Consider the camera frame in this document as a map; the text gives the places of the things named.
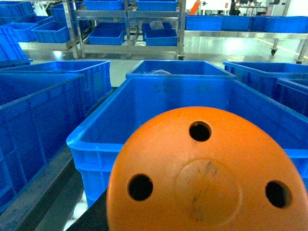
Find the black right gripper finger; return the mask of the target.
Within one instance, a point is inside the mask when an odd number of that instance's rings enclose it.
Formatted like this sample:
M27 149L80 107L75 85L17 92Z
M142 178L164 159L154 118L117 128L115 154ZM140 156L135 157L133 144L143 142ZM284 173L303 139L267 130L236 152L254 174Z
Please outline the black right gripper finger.
M107 190L97 201L67 230L68 231L107 231L108 221L106 212Z

